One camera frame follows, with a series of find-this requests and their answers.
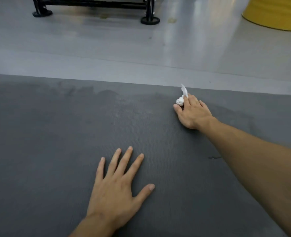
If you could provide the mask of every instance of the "yellow pillar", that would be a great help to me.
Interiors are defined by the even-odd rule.
[[[291,31],[291,0],[250,0],[242,16],[262,26]]]

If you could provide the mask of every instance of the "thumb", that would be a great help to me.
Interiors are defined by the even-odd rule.
[[[152,193],[154,188],[155,188],[154,184],[148,184],[145,187],[143,187],[143,189],[140,191],[140,193],[135,197],[135,202],[136,202],[138,208],[141,207],[142,203]]]
[[[177,104],[174,104],[173,107],[174,107],[174,110],[175,110],[175,112],[177,113],[177,115],[179,117],[183,113],[182,108]]]

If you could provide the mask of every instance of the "fingernail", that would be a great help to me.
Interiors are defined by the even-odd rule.
[[[154,185],[154,184],[150,184],[150,185],[149,185],[149,189],[150,189],[150,191],[154,190],[154,188],[155,188],[155,185]]]

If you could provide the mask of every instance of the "mat texture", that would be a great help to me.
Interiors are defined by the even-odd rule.
[[[214,116],[291,148],[291,96],[188,88]],[[115,236],[285,236],[212,144],[172,108],[178,87],[0,75],[0,236],[67,236],[97,164],[134,147],[133,194],[156,189]]]

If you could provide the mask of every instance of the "glossy floor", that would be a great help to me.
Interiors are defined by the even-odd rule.
[[[0,74],[291,94],[291,32],[241,16],[248,0],[157,0],[142,10],[0,0]]]

